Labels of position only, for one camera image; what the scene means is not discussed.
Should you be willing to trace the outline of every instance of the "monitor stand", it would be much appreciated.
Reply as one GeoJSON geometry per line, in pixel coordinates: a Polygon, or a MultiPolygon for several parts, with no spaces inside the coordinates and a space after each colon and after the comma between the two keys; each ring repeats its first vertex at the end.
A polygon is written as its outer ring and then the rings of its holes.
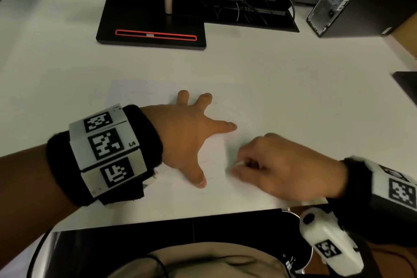
{"type": "Polygon", "coordinates": [[[102,44],[206,48],[204,23],[299,32],[288,0],[106,0],[102,44]]]}

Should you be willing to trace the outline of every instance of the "finger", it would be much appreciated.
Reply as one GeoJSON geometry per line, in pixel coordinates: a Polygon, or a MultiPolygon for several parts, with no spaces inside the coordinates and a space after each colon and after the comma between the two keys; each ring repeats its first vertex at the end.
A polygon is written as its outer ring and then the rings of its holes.
{"type": "Polygon", "coordinates": [[[189,99],[190,99],[190,93],[186,90],[181,90],[177,96],[177,104],[188,105],[189,99]]]}
{"type": "Polygon", "coordinates": [[[206,92],[205,94],[200,95],[200,97],[195,102],[194,106],[199,108],[200,110],[206,110],[207,106],[211,104],[211,101],[213,100],[213,96],[206,92]]]}
{"type": "Polygon", "coordinates": [[[238,165],[233,166],[230,173],[239,180],[253,184],[265,192],[270,193],[272,191],[269,175],[265,171],[238,165]]]}
{"type": "Polygon", "coordinates": [[[262,137],[256,137],[248,144],[242,146],[238,153],[236,162],[244,161],[250,163],[251,161],[259,162],[258,154],[262,144],[262,137]]]}
{"type": "Polygon", "coordinates": [[[213,120],[208,118],[210,136],[214,134],[229,133],[237,130],[237,125],[233,122],[213,120]]]}
{"type": "Polygon", "coordinates": [[[206,177],[204,176],[197,158],[189,165],[181,168],[180,171],[197,188],[204,188],[207,185],[206,177]]]}

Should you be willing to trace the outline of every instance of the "white desk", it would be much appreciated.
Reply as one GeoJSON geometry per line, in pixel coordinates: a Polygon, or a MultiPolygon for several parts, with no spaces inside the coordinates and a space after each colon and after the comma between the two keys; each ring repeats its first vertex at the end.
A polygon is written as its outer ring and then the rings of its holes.
{"type": "MultiPolygon", "coordinates": [[[[45,143],[105,108],[112,79],[248,83],[261,98],[264,132],[417,179],[417,108],[389,75],[407,67],[383,38],[319,39],[305,22],[310,9],[297,7],[300,33],[206,24],[205,51],[104,46],[95,41],[104,2],[0,2],[1,155],[45,143]]],[[[81,210],[57,230],[273,207],[222,206],[106,217],[81,210]]]]}

